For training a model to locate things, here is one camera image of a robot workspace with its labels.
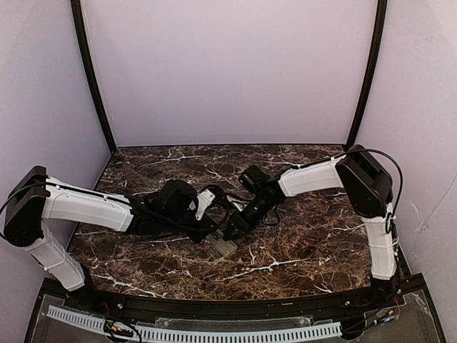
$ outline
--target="marble table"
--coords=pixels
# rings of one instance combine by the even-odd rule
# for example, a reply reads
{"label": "marble table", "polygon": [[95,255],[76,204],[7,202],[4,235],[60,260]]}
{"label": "marble table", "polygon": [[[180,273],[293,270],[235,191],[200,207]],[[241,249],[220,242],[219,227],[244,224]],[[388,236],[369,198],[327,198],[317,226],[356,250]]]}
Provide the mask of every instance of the marble table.
{"label": "marble table", "polygon": [[[249,194],[239,174],[257,164],[271,175],[342,151],[336,145],[162,146],[119,149],[98,190],[146,194],[169,179],[197,190],[218,184]],[[250,300],[302,297],[369,285],[365,229],[341,189],[303,194],[278,208],[281,223],[259,226],[225,258],[204,241],[126,236],[81,224],[69,247],[97,288],[170,299]]]}

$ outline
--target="black corner post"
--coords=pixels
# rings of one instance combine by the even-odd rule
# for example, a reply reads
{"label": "black corner post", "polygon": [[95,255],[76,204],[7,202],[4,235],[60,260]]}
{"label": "black corner post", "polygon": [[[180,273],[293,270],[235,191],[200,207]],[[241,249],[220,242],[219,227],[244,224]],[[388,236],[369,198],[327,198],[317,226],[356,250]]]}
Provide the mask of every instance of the black corner post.
{"label": "black corner post", "polygon": [[358,98],[356,113],[352,121],[351,130],[345,145],[345,150],[349,149],[356,143],[357,133],[362,123],[363,113],[365,112],[366,102],[370,94],[371,82],[373,81],[376,62],[378,61],[381,38],[383,36],[384,20],[386,18],[387,0],[378,0],[376,10],[376,20],[374,22],[373,37],[371,39],[370,54],[366,64],[365,77],[363,78],[360,97]]}
{"label": "black corner post", "polygon": [[99,85],[97,84],[95,77],[94,65],[92,64],[89,44],[87,42],[86,29],[84,28],[81,0],[71,0],[71,9],[73,11],[76,36],[78,37],[79,51],[81,52],[81,58],[83,60],[84,70],[86,71],[87,82],[91,90],[92,100],[94,101],[95,110],[99,117],[101,129],[103,130],[109,151],[113,154],[117,150],[117,146],[114,141],[113,132],[109,126],[108,117],[106,116],[105,108],[101,100]]}

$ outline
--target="white backdrop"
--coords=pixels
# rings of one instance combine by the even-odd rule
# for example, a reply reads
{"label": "white backdrop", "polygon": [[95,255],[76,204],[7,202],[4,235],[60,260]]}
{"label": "white backdrop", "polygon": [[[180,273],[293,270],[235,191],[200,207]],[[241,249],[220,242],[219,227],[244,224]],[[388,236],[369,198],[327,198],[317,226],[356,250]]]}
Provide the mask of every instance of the white backdrop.
{"label": "white backdrop", "polygon": [[344,143],[376,0],[84,0],[119,146]]}

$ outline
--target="crack on wall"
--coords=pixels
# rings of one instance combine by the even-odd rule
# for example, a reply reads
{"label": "crack on wall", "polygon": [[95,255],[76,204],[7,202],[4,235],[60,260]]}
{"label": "crack on wall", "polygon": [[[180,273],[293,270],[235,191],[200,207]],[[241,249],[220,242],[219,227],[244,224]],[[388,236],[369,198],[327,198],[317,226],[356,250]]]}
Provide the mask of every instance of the crack on wall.
{"label": "crack on wall", "polygon": [[421,234],[424,231],[428,231],[430,229],[430,227],[428,225],[428,221],[435,214],[436,210],[440,207],[440,205],[444,202],[444,199],[448,196],[449,192],[453,188],[453,185],[456,183],[456,181],[457,181],[457,173],[454,175],[454,178],[453,178],[451,184],[449,185],[447,190],[444,192],[441,199],[438,201],[438,203],[435,205],[435,207],[431,210],[431,212],[429,214],[427,214],[425,219],[421,216],[421,213],[419,212],[418,207],[415,204],[413,204],[412,202],[409,202],[409,204],[416,210],[417,217],[419,218],[419,221],[420,221],[418,226],[414,229],[415,236],[414,236],[414,240],[413,240],[413,246],[411,247],[411,253],[414,257],[418,257],[418,255],[414,252],[414,247],[416,246],[416,242],[417,242],[417,238],[418,238],[419,234]]}

